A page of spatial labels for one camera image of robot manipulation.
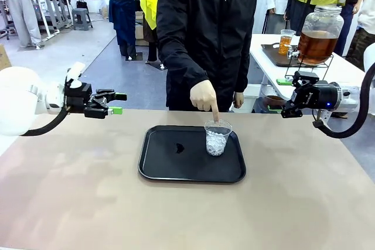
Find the person's right hand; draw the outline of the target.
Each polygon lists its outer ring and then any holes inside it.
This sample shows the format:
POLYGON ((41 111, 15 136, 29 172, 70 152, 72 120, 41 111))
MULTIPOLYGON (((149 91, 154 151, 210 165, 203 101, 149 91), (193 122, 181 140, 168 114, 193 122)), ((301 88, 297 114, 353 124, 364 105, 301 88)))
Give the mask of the person's right hand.
POLYGON ((190 89, 190 100, 199 111, 211 111, 214 122, 219 121, 216 92, 209 80, 201 81, 190 89))

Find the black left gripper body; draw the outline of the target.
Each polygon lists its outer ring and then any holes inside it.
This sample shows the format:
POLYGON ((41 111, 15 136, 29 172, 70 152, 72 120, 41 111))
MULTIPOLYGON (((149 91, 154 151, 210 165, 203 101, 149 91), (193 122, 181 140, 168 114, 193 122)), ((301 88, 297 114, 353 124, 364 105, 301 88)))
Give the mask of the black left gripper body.
POLYGON ((78 88, 64 86, 65 105, 69 113, 83 113, 92 95, 89 83, 82 83, 78 88))

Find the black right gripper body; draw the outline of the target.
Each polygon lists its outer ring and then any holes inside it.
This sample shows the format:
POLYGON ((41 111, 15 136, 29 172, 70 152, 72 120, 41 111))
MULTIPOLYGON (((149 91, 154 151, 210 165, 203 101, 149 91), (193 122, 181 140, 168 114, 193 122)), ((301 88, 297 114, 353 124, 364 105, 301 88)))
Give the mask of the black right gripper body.
POLYGON ((298 87, 292 96, 292 103, 299 109, 334 109, 338 102, 338 88, 326 81, 306 83, 298 87))

